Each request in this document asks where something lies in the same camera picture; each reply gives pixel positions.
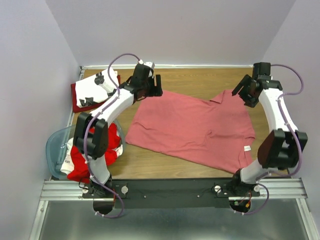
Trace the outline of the pink polo shirt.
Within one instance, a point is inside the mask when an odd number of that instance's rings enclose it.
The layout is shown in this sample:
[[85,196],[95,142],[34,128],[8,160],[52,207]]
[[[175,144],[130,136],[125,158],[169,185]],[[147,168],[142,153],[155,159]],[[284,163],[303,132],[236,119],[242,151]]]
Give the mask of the pink polo shirt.
[[210,100],[164,91],[139,105],[128,144],[235,173],[252,162],[255,131],[242,99],[224,90]]

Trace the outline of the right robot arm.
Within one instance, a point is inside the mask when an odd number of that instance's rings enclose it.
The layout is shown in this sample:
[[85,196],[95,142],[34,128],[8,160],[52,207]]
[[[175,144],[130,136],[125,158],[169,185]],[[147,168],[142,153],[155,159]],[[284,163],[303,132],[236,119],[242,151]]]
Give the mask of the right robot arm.
[[280,81],[273,79],[272,67],[269,62],[254,63],[252,75],[245,75],[231,93],[239,95],[247,107],[254,108],[261,103],[269,128],[269,135],[258,148],[256,160],[239,169],[227,185],[236,196],[253,191],[258,181],[269,174],[280,175],[281,171],[293,168],[289,173],[293,176],[302,165],[308,136],[292,121],[284,100],[287,94]]

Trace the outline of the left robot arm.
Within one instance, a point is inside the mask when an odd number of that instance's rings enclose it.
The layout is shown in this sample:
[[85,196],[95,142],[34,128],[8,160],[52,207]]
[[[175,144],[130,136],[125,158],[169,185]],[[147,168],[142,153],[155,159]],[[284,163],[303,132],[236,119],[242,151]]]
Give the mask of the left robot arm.
[[89,179],[95,182],[93,191],[101,198],[111,191],[111,174],[106,161],[101,159],[109,145],[109,127],[135,102],[162,96],[161,76],[154,74],[154,68],[154,62],[138,61],[132,76],[117,86],[115,94],[97,109],[77,117],[73,145],[84,155]]

